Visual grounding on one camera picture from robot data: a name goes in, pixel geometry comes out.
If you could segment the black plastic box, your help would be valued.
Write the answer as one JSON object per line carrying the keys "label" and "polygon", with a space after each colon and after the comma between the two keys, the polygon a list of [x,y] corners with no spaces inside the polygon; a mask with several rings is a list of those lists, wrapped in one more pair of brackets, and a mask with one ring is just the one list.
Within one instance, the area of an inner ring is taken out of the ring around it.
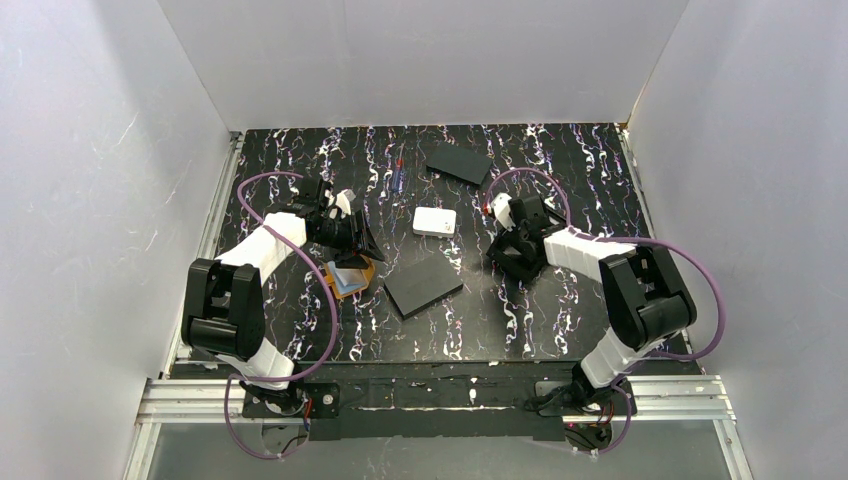
{"label": "black plastic box", "polygon": [[486,255],[504,274],[525,283],[548,265],[543,240],[519,231],[499,232]]}

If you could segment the orange leather card holder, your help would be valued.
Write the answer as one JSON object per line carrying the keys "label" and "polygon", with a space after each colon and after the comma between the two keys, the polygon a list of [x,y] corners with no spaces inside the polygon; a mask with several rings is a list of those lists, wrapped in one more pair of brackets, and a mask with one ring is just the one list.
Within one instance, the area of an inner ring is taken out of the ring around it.
{"label": "orange leather card holder", "polygon": [[324,264],[324,280],[337,300],[361,293],[369,288],[376,272],[376,265],[370,258],[365,258],[365,261],[364,269],[337,268],[334,261]]}

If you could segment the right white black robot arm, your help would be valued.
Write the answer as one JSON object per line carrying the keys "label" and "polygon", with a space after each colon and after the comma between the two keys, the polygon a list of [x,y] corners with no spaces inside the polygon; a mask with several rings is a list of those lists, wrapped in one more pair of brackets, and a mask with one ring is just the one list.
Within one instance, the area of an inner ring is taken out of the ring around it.
{"label": "right white black robot arm", "polygon": [[609,326],[564,386],[531,398],[529,411],[581,408],[608,396],[626,372],[665,340],[691,325],[696,307],[668,250],[626,240],[601,240],[568,225],[540,196],[506,193],[483,211],[498,227],[487,255],[522,282],[561,267],[600,284]]}

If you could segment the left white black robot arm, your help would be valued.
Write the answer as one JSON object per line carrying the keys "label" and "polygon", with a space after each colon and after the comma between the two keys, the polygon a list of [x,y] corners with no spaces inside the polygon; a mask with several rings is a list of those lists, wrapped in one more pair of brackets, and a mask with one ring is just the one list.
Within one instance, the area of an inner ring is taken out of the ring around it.
{"label": "left white black robot arm", "polygon": [[336,192],[320,177],[295,178],[293,198],[259,216],[244,240],[190,265],[181,323],[184,344],[228,363],[244,384],[270,392],[302,377],[265,334],[264,285],[270,276],[297,255],[330,295],[336,327],[337,301],[367,289],[385,259],[352,190]]}

